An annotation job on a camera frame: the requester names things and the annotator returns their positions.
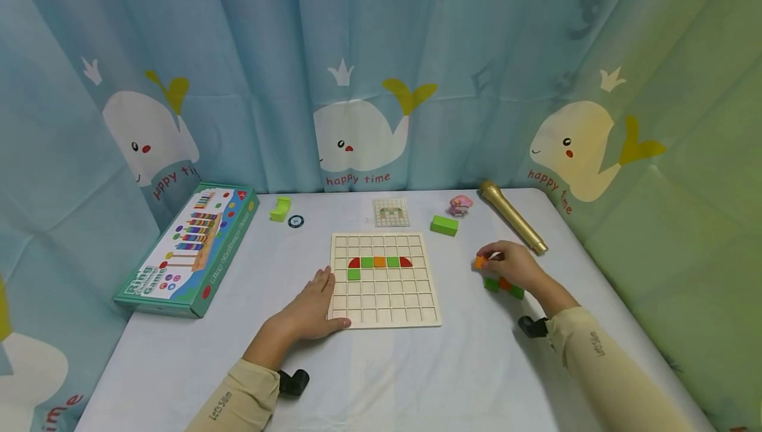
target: pattern card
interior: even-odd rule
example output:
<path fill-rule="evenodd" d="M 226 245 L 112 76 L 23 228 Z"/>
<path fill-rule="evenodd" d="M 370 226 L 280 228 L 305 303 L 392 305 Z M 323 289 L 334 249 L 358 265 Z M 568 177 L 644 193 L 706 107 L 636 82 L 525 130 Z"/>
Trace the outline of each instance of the pattern card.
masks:
<path fill-rule="evenodd" d="M 410 227 L 404 198 L 376 198 L 373 200 L 373 215 L 376 227 Z"/>
<path fill-rule="evenodd" d="M 329 318 L 350 318 L 351 329 L 442 326 L 420 233 L 334 234 L 331 268 Z"/>

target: child's hand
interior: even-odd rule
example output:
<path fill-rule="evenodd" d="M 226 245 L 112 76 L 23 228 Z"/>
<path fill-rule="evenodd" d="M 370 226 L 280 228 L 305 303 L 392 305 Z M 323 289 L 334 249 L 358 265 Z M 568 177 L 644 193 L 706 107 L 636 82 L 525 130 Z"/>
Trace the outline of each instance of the child's hand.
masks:
<path fill-rule="evenodd" d="M 272 318 L 291 332 L 295 339 L 317 339 L 351 325 L 349 318 L 326 320 L 336 277 L 331 267 L 318 270 L 304 290 Z"/>
<path fill-rule="evenodd" d="M 512 285 L 528 292 L 535 290 L 547 277 L 532 253 L 519 243 L 507 240 L 493 242 L 480 248 L 476 256 L 490 259 L 484 263 L 486 270 L 498 273 Z"/>
<path fill-rule="evenodd" d="M 325 319 L 335 283 L 331 267 L 318 270 L 294 301 L 262 325 L 246 348 L 244 361 L 277 371 L 295 341 L 317 339 L 349 327 L 349 318 Z"/>

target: white tablecloth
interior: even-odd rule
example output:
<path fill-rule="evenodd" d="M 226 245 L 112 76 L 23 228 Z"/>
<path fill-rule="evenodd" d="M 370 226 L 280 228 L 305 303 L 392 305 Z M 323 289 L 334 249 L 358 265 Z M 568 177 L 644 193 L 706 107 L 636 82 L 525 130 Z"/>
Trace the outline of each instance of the white tablecloth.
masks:
<path fill-rule="evenodd" d="M 450 198 L 473 200 L 456 237 L 431 232 Z M 713 431 L 646 334 L 545 195 L 503 190 L 550 248 L 538 262 L 591 310 L 667 392 L 697 431 Z M 542 316 L 527 295 L 488 292 L 470 263 L 478 248 L 518 237 L 475 191 L 294 194 L 272 222 L 261 206 L 206 317 L 135 313 L 95 389 L 78 432 L 182 431 L 239 358 L 259 326 L 330 261 L 332 232 L 375 231 L 372 199 L 405 197 L 422 232 L 441 305 L 441 327 L 343 331 L 302 343 L 282 368 L 311 377 L 301 398 L 281 398 L 267 431 L 598 431 L 577 386 L 546 339 L 530 340 L 517 318 Z"/>

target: toy box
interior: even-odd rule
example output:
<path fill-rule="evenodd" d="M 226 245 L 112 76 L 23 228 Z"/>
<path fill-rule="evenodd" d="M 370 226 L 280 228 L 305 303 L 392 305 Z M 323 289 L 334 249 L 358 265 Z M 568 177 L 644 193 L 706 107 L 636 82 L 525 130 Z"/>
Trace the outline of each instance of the toy box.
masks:
<path fill-rule="evenodd" d="M 249 187 L 201 183 L 114 301 L 139 312 L 201 318 L 258 206 Z"/>

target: green block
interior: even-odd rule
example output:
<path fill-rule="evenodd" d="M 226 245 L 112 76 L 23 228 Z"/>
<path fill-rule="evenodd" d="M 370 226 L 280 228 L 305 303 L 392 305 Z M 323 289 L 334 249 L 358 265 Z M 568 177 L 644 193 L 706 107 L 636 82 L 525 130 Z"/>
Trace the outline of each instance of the green block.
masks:
<path fill-rule="evenodd" d="M 280 196 L 275 210 L 270 211 L 270 220 L 282 222 L 286 220 L 288 211 L 291 210 L 291 197 Z"/>
<path fill-rule="evenodd" d="M 484 278 L 484 287 L 487 288 L 487 290 L 497 293 L 500 291 L 500 282 L 498 282 L 494 278 L 485 277 Z"/>
<path fill-rule="evenodd" d="M 431 221 L 431 231 L 454 237 L 458 233 L 458 221 L 452 218 L 434 216 Z"/>
<path fill-rule="evenodd" d="M 519 298 L 519 300 L 523 300 L 523 290 L 518 286 L 511 285 L 511 289 L 508 290 L 508 292 L 511 293 L 511 296 Z"/>

